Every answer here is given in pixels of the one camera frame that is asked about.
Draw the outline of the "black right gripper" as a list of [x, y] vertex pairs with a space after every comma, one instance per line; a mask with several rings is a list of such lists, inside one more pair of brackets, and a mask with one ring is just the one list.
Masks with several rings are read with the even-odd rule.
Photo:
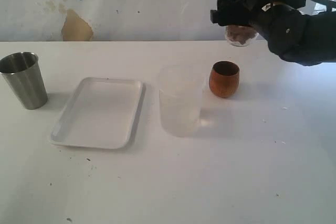
[[217, 0], [217, 8], [211, 10], [211, 22], [252, 27], [261, 35], [269, 35], [278, 17], [305, 5], [306, 0]]

